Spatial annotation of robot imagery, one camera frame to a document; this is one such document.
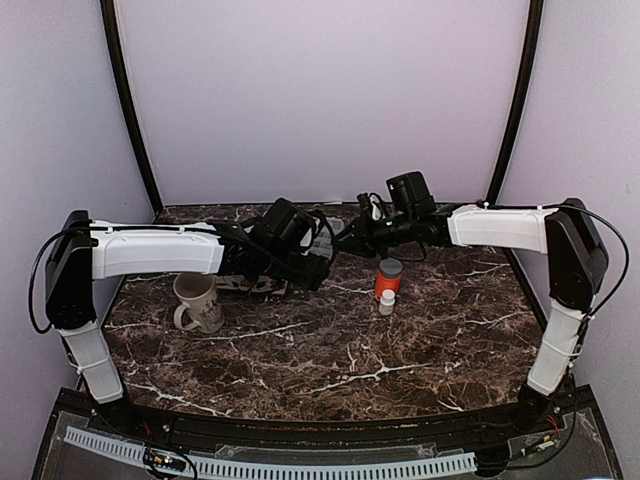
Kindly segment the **clear plastic pill organizer box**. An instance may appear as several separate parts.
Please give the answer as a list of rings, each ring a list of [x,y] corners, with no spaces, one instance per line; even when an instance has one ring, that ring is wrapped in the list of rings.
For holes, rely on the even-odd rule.
[[[344,221],[338,217],[328,217],[328,226],[324,225],[317,236],[314,238],[309,253],[317,256],[325,257],[330,260],[333,256],[333,244],[331,241],[331,232],[337,236],[345,227]]]

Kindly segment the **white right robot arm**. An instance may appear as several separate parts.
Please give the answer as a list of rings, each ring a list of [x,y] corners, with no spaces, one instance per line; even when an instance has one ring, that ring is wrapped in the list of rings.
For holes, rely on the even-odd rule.
[[[549,396],[580,354],[589,323],[608,302],[599,292],[610,258],[599,229],[617,237],[625,256],[628,242],[610,221],[578,198],[533,206],[487,203],[433,204],[419,201],[375,216],[361,212],[340,234],[344,252],[384,257],[393,247],[419,243],[435,247],[495,247],[544,258],[549,312],[526,385]]]

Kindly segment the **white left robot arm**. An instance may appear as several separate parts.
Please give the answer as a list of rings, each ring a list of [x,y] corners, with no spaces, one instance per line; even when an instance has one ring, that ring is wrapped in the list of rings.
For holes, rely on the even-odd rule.
[[[311,245],[321,218],[300,210],[269,224],[117,224],[72,212],[38,252],[32,270],[45,274],[45,315],[61,336],[101,417],[120,436],[141,427],[140,412],[125,400],[126,388],[104,339],[93,300],[96,280],[131,274],[195,273],[266,276],[315,291],[331,258]]]

